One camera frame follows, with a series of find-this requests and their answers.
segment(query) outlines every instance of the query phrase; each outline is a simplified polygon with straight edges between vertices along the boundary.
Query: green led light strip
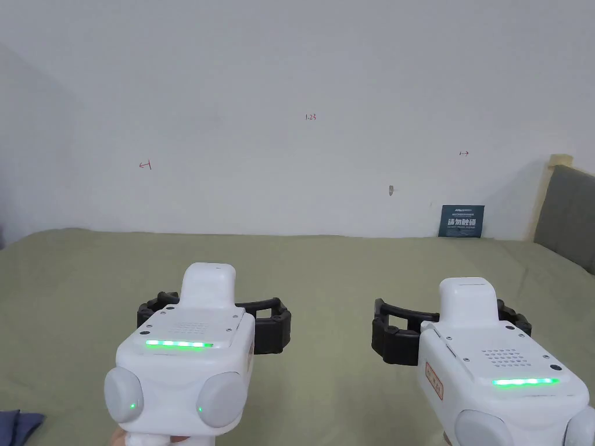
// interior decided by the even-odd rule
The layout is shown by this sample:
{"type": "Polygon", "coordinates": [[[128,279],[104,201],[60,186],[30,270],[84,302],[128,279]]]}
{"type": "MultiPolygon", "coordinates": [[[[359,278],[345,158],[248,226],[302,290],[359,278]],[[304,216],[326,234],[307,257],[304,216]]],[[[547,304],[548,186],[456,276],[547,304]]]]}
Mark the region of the green led light strip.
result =
{"type": "Polygon", "coordinates": [[[158,340],[154,340],[154,339],[145,341],[145,344],[148,346],[193,347],[193,348],[205,348],[205,347],[213,346],[213,344],[206,344],[206,343],[190,343],[187,341],[158,341],[158,340]]]}
{"type": "Polygon", "coordinates": [[[505,387],[518,387],[527,385],[543,385],[543,384],[558,384],[559,379],[556,378],[527,378],[527,379],[495,379],[491,383],[493,385],[505,387]]]}

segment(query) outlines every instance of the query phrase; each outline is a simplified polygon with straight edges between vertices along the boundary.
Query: white handheld gripper device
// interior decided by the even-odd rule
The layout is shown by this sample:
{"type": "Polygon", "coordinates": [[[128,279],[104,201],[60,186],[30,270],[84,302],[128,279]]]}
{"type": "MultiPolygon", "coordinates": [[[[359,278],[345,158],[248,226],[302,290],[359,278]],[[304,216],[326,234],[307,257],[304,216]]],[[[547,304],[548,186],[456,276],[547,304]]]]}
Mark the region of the white handheld gripper device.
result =
{"type": "Polygon", "coordinates": [[[535,342],[531,325],[483,278],[440,284],[440,313],[378,299],[372,347],[417,366],[418,383],[453,446],[593,446],[587,386],[535,342]],[[408,329],[388,325],[388,316],[408,329]]]}
{"type": "Polygon", "coordinates": [[[127,446],[168,445],[170,435],[190,437],[180,446],[212,446],[240,422],[256,311],[235,305],[235,279],[231,265],[190,265],[179,303],[151,313],[118,347],[104,391],[127,446]]]}

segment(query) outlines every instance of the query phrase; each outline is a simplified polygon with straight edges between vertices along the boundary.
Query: bed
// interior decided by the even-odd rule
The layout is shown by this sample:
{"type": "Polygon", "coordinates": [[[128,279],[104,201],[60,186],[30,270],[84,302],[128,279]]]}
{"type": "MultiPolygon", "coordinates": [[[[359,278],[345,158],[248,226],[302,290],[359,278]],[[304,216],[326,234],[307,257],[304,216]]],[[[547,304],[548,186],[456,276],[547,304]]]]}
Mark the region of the bed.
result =
{"type": "Polygon", "coordinates": [[[219,446],[441,444],[414,370],[384,364],[370,341],[374,299],[436,311],[446,277],[487,278],[533,324],[533,337],[595,391],[595,178],[568,166],[552,171],[535,242],[30,235],[0,251],[0,410],[47,415],[31,446],[107,445],[115,425],[103,381],[115,350],[135,329],[138,305],[179,290],[193,262],[232,264],[238,301],[280,297],[293,315],[291,343],[256,357],[243,419],[219,446]],[[572,224],[590,241],[577,244],[572,224]]]}

